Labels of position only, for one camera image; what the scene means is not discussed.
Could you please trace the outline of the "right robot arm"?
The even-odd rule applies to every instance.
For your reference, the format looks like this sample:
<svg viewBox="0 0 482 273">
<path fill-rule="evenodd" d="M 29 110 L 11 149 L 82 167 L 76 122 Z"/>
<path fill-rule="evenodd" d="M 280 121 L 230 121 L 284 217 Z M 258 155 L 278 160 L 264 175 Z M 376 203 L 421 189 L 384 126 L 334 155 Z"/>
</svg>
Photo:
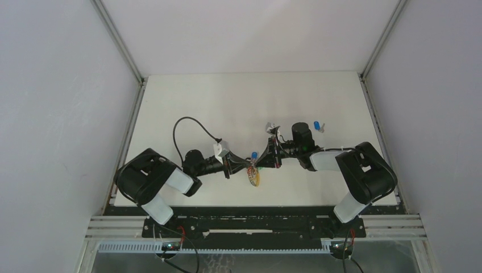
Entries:
<svg viewBox="0 0 482 273">
<path fill-rule="evenodd" d="M 308 171 L 339 171 L 348 193 L 335 205 L 329 231 L 337 237 L 351 229 L 351 221 L 374 202 L 390 195 L 398 184 L 394 170 L 370 142 L 355 147 L 324 148 L 316 145 L 305 122 L 292 128 L 292 140 L 280 140 L 279 127 L 268 130 L 271 138 L 265 151 L 254 161 L 255 167 L 280 168 L 283 159 L 297 159 Z"/>
</svg>

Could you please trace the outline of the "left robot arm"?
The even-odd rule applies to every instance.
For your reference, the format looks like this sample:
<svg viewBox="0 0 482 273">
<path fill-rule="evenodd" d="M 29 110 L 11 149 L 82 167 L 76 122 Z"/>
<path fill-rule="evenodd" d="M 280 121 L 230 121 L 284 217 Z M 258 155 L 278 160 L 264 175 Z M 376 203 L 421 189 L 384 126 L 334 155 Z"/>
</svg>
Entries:
<svg viewBox="0 0 482 273">
<path fill-rule="evenodd" d="M 173 236 L 178 228 L 172 218 L 173 209 L 163 200 L 161 190 L 168 186 L 186 197 L 194 195 L 202 185 L 200 176 L 223 172 L 225 178 L 251 165 L 248 159 L 228 152 L 222 158 L 204 158 L 198 150 L 190 150 L 180 166 L 151 148 L 144 150 L 120 167 L 113 181 L 122 196 L 140 207 L 156 222 L 156 230 L 164 237 Z"/>
</svg>

